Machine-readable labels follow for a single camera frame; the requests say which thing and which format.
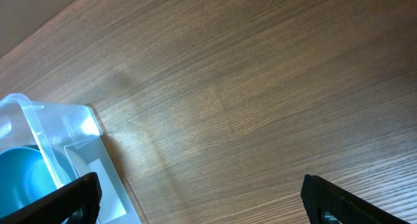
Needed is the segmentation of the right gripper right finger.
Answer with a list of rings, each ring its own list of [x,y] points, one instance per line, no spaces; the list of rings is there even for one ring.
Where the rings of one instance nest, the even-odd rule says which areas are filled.
[[[300,195],[310,223],[407,224],[317,175],[304,177]]]

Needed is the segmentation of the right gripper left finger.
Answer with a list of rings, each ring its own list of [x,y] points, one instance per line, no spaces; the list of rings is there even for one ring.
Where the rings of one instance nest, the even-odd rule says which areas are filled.
[[[1,223],[95,224],[102,190],[98,175],[87,173],[47,196],[1,218]]]

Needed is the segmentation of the dark blue bowl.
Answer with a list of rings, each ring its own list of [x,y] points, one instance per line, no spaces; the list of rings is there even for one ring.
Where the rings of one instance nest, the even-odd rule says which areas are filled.
[[[57,189],[36,145],[1,153],[1,217],[5,217]]]

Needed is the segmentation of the clear plastic storage container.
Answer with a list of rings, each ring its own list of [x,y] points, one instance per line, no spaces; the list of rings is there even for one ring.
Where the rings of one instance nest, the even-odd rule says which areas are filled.
[[[92,109],[86,105],[36,102],[20,93],[1,100],[1,153],[36,145],[57,189],[94,172],[88,164],[99,159],[126,210],[124,216],[108,223],[139,223],[102,142],[102,134]]]

